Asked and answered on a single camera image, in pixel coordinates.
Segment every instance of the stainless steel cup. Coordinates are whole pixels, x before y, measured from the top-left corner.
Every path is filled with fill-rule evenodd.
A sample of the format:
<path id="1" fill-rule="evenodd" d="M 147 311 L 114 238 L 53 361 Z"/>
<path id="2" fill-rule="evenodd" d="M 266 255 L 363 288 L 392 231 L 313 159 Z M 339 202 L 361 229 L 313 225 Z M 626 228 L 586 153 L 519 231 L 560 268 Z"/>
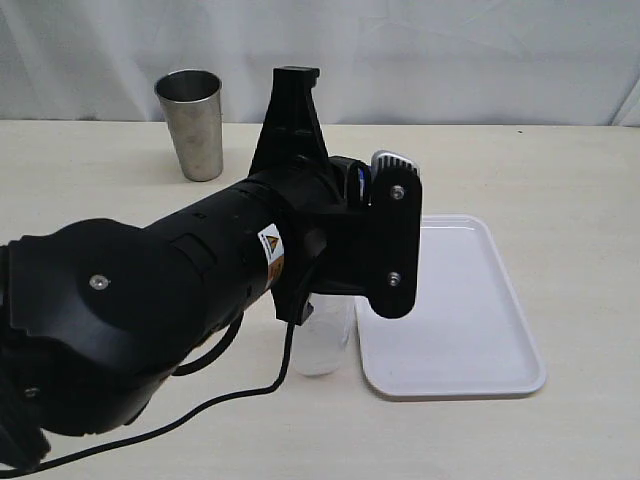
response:
<path id="1" fill-rule="evenodd" d="M 220 79 L 205 70 L 180 70 L 156 82 L 182 173 L 195 182 L 222 173 L 221 89 Z"/>

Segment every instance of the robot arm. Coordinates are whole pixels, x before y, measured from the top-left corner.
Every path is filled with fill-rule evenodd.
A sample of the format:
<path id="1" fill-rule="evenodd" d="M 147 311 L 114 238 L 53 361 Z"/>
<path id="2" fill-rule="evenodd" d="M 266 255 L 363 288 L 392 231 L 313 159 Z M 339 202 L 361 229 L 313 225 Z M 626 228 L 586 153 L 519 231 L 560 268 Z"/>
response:
<path id="1" fill-rule="evenodd" d="M 271 291 L 304 322 L 310 292 L 398 318 L 416 293 L 422 189 L 406 164 L 328 157 L 317 69 L 274 70 L 249 177 L 145 228 L 86 220 L 0 247 L 0 461 L 37 467 L 41 429 L 133 422 L 212 333 Z"/>

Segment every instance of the plastic tray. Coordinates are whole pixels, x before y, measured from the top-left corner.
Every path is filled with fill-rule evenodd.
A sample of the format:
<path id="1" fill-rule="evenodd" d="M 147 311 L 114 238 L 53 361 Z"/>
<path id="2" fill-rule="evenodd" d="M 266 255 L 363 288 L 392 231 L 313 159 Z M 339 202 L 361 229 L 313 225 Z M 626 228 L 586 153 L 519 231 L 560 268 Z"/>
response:
<path id="1" fill-rule="evenodd" d="M 397 320 L 356 311 L 364 373 L 391 397 L 524 396 L 546 372 L 491 232 L 468 215 L 422 218 L 418 295 Z"/>

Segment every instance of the white backdrop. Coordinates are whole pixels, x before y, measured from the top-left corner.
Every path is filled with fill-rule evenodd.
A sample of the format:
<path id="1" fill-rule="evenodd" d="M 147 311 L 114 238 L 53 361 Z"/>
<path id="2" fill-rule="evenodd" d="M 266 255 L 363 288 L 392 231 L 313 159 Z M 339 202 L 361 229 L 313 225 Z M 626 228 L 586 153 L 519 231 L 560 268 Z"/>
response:
<path id="1" fill-rule="evenodd" d="M 638 0 L 0 0 L 0 117 L 160 119 L 200 67 L 259 122 L 271 69 L 322 69 L 326 123 L 640 125 Z"/>

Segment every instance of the yellow warning sticker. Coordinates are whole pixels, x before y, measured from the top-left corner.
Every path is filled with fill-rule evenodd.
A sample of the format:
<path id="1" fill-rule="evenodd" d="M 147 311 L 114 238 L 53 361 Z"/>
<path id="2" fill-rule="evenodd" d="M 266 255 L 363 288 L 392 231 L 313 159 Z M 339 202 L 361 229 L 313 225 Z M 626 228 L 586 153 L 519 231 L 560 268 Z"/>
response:
<path id="1" fill-rule="evenodd" d="M 258 238 L 267 258 L 267 284 L 264 289 L 268 290 L 280 277 L 284 268 L 284 244 L 275 223 L 263 228 L 258 233 Z"/>

